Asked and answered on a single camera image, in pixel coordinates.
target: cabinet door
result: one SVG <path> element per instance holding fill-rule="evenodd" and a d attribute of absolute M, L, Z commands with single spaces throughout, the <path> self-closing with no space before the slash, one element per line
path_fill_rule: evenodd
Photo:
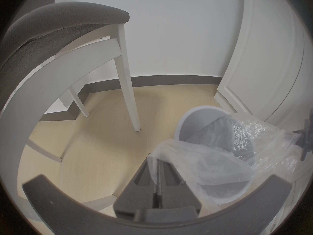
<path fill-rule="evenodd" d="M 245 0 L 237 45 L 219 93 L 237 112 L 265 121 L 292 88 L 303 45 L 302 24 L 285 0 Z"/>

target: gray baseboard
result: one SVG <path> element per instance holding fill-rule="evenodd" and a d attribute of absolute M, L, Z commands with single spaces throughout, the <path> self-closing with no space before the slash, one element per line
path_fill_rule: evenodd
<path fill-rule="evenodd" d="M 221 82 L 221 77 L 195 76 L 195 75 L 158 75 L 158 76 L 135 76 L 131 78 L 133 87 L 173 85 L 173 84 L 215 84 Z M 78 93 L 78 97 L 84 104 L 88 95 L 95 92 L 104 92 L 120 89 L 118 79 L 100 81 L 86 84 Z M 75 102 L 72 102 L 67 111 L 46 113 L 40 121 L 75 120 L 80 110 Z"/>

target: chair leg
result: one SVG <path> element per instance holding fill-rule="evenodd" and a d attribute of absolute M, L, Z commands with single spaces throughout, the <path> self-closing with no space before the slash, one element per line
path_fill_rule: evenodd
<path fill-rule="evenodd" d="M 140 131 L 141 127 L 134 97 L 133 86 L 131 83 L 131 74 L 128 65 L 124 24 L 118 24 L 117 27 L 118 33 L 114 37 L 116 37 L 119 42 L 119 47 L 121 49 L 122 55 L 114 59 L 115 66 L 119 78 L 119 83 L 122 88 L 126 107 L 129 116 L 131 117 L 131 122 L 134 126 L 135 131 Z"/>
<path fill-rule="evenodd" d="M 74 102 L 76 103 L 76 105 L 78 106 L 80 111 L 84 114 L 85 117 L 88 117 L 89 116 L 88 111 L 84 107 L 83 103 L 80 101 L 79 97 L 77 96 L 77 94 L 76 94 L 76 92 L 72 86 L 68 89 L 68 92 L 71 94 Z"/>

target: gray upholstered chair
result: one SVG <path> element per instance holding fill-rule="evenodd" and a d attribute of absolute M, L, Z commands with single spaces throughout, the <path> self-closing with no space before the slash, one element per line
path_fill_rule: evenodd
<path fill-rule="evenodd" d="M 105 5 L 53 3 L 26 12 L 0 43 L 0 176 L 27 217 L 40 220 L 28 200 L 17 193 L 24 146 L 41 116 L 75 82 L 114 59 L 131 121 L 140 131 L 126 51 L 124 23 L 128 20 L 127 12 Z M 105 36 L 110 39 L 84 46 Z M 52 56 L 56 58 L 11 96 L 35 67 Z"/>

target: floor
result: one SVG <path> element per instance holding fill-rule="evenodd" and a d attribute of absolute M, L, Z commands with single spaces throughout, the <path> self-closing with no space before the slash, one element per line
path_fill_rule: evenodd
<path fill-rule="evenodd" d="M 119 196 L 146 156 L 161 141 L 173 138 L 183 114 L 200 105 L 218 106 L 217 85 L 167 85 L 134 88 L 141 131 L 133 130 L 121 90 L 90 94 L 76 120 L 39 122 L 30 139 L 61 163 L 25 146 L 19 171 L 22 183 L 44 174 L 78 202 Z M 40 231 L 43 223 L 31 221 Z"/>

